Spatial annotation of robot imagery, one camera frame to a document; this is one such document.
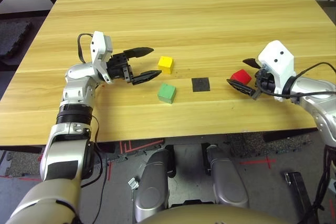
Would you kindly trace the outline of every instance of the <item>wooden table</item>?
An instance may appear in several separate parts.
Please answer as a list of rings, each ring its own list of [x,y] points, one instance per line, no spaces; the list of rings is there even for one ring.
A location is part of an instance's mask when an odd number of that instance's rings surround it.
[[[94,114],[100,141],[314,127],[289,101],[238,93],[226,79],[279,39],[295,56],[297,72],[320,61],[336,65],[336,29],[314,0],[58,0],[0,102],[0,145],[45,144],[55,123],[66,70],[79,63],[79,33],[103,31],[114,53],[145,46],[131,59],[134,73],[174,58],[171,75],[138,86],[118,80],[97,90]],[[82,45],[89,59],[89,38]],[[307,74],[335,81],[327,67]],[[193,92],[191,78],[209,77],[210,92]],[[172,105],[156,97],[175,85]]]

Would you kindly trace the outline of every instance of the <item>black cable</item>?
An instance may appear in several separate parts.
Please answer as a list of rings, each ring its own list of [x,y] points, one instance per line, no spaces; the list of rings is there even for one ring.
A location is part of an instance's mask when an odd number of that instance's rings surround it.
[[[78,58],[79,58],[79,60],[80,60],[82,63],[85,63],[85,60],[84,60],[84,58],[83,58],[82,47],[80,46],[80,38],[81,38],[83,35],[89,35],[89,36],[93,37],[93,34],[80,34],[80,35],[78,35],[78,37],[77,37]]]
[[[95,179],[93,179],[92,181],[87,182],[87,183],[84,184],[84,185],[81,185],[80,188],[84,188],[84,187],[86,187],[86,186],[89,186],[89,185],[93,184],[94,182],[96,182],[97,180],[100,179],[100,177],[101,177],[101,175],[102,175],[102,173],[103,173],[103,160],[102,160],[102,158],[101,158],[99,152],[98,152],[96,149],[94,149],[94,152],[97,154],[97,156],[98,156],[98,158],[99,158],[99,162],[100,162],[99,174],[98,174],[98,176],[97,176]]]
[[[309,217],[315,213],[316,217],[318,218],[318,210],[324,208],[321,206],[324,196],[326,195],[329,180],[330,180],[330,166],[331,162],[335,161],[336,157],[336,148],[325,146],[324,147],[324,154],[323,154],[323,173],[321,175],[318,189],[316,191],[315,200],[310,209],[303,215],[302,220],[298,224],[304,224],[307,222]]]
[[[98,143],[97,143],[97,137],[98,137],[98,133],[99,133],[99,121],[98,119],[93,115],[92,116],[94,119],[96,119],[97,121],[97,124],[98,124],[98,128],[97,128],[97,131],[96,131],[96,134],[94,136],[94,139],[95,139],[95,147],[97,148],[97,150],[99,150],[101,153],[104,153],[101,148],[99,148],[98,146]],[[92,224],[95,224],[98,216],[99,216],[99,213],[100,213],[100,209],[101,209],[101,204],[102,204],[102,200],[103,200],[103,192],[104,192],[104,188],[105,188],[105,184],[106,184],[106,180],[107,180],[107,156],[105,155],[105,174],[104,174],[104,181],[103,181],[103,186],[101,188],[101,194],[100,194],[100,201],[99,201],[99,208],[98,208],[98,211],[97,211],[97,214],[96,214],[96,217],[95,219],[93,220]]]
[[[317,67],[317,66],[319,66],[319,65],[322,65],[322,64],[328,65],[328,66],[331,67],[332,70],[334,70],[334,72],[336,73],[336,68],[334,68],[332,64],[330,64],[330,63],[328,63],[328,62],[320,62],[320,63],[317,63],[317,64],[315,64],[315,65],[313,65],[313,66],[307,68],[306,70],[300,72],[296,77],[300,77],[300,76],[302,76],[303,74],[305,74],[306,72],[308,72],[309,70],[311,70],[311,69],[313,69],[313,68],[315,68],[315,67]]]
[[[100,209],[101,209],[101,203],[102,203],[102,200],[103,200],[103,192],[104,192],[104,188],[105,188],[105,184],[106,184],[106,179],[107,179],[107,156],[105,155],[105,175],[104,175],[104,181],[103,181],[103,186],[101,188],[101,194],[100,194],[100,202],[99,202],[99,208],[98,208],[98,211],[97,211],[97,214],[96,214],[96,217],[95,219],[93,220],[92,224],[95,224],[98,216],[99,216],[99,213],[100,213]]]

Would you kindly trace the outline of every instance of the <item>black square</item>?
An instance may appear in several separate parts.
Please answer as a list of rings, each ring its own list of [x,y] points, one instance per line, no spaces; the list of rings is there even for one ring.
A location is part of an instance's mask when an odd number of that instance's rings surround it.
[[[210,91],[209,78],[192,78],[193,92]]]

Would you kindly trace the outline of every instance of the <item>floor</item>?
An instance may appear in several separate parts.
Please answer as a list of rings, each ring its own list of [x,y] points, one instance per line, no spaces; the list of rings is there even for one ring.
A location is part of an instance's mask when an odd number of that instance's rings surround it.
[[[328,15],[336,23],[336,8],[328,9]],[[24,45],[15,58],[5,61],[8,64],[18,64],[22,60],[29,45],[42,25],[45,17],[29,18],[33,23]],[[0,72],[0,97],[6,90],[14,72]],[[313,200],[322,167],[323,144],[317,133],[308,136],[312,143],[305,145],[300,151],[269,154],[268,158],[274,162],[261,164],[245,164],[247,161],[264,160],[264,156],[237,158],[232,160],[245,183],[249,194],[250,207],[297,223],[298,217],[289,187],[284,179],[284,172],[298,171],[302,174],[310,199]],[[207,135],[166,138],[165,144],[174,144],[177,174],[169,179],[169,205],[180,204],[186,199],[200,199],[214,201],[211,178],[204,173],[202,164],[201,143],[217,143],[230,154],[227,135]],[[110,161],[108,180],[103,191],[103,203],[97,223],[132,223],[131,189],[128,180],[134,176],[141,177],[146,161],[154,151],[121,155]],[[21,154],[0,151],[0,224],[5,223],[16,208],[22,197],[39,182],[38,154]],[[13,160],[22,158],[14,174],[18,177],[6,176],[11,169]],[[93,221],[98,209],[102,179],[82,190],[80,201],[80,216],[84,223]],[[320,223],[334,223],[334,194],[328,190],[323,205],[325,211],[320,211]]]

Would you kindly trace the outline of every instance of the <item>silver robot arm segment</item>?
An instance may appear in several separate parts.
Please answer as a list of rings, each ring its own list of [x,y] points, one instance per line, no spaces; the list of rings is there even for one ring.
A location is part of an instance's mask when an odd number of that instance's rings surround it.
[[[93,172],[94,143],[91,118],[96,87],[112,84],[116,78],[133,85],[149,81],[161,71],[153,70],[134,77],[128,60],[152,52],[134,48],[112,56],[109,36],[95,31],[90,52],[92,62],[72,66],[66,73],[66,86],[56,119],[40,164],[43,182],[33,187],[19,203],[7,224],[81,223],[79,196],[82,179]]]
[[[328,81],[299,77],[293,83],[290,94],[321,91],[336,91],[336,85]],[[311,95],[291,100],[313,116],[324,143],[336,147],[336,94]]]

